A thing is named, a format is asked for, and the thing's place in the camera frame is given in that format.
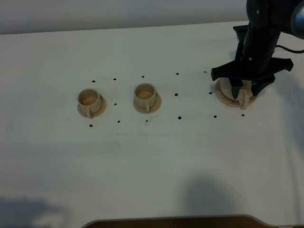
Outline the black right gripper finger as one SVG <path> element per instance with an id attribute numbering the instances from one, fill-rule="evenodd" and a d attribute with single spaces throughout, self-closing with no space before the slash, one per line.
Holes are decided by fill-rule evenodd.
<path id="1" fill-rule="evenodd" d="M 274 83 L 275 76 L 271 75 L 259 81 L 252 81 L 251 92 L 253 96 L 257 96 L 265 87 Z"/>
<path id="2" fill-rule="evenodd" d="M 243 87 L 243 82 L 241 79 L 230 78 L 231 94 L 234 99 L 237 99 L 240 89 Z"/>

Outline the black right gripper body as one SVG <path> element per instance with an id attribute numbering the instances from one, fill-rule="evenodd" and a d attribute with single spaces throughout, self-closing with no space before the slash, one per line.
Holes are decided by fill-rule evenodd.
<path id="1" fill-rule="evenodd" d="M 281 34 L 279 29 L 270 26 L 256 29 L 253 25 L 234 26 L 233 29 L 238 38 L 235 59 L 213 68 L 213 81 L 219 78 L 261 81 L 282 70 L 292 70 L 291 59 L 272 57 Z"/>

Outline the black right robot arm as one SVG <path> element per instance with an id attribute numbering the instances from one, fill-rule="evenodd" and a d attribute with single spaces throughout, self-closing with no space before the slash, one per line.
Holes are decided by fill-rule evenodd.
<path id="1" fill-rule="evenodd" d="M 291 71 L 291 59 L 273 57 L 280 34 L 304 38 L 304 2 L 302 0 L 248 0 L 249 24 L 235 26 L 238 47 L 235 59 L 211 70 L 212 80 L 228 78 L 233 98 L 237 98 L 243 81 L 252 83 L 257 96 L 273 83 L 275 74 Z"/>

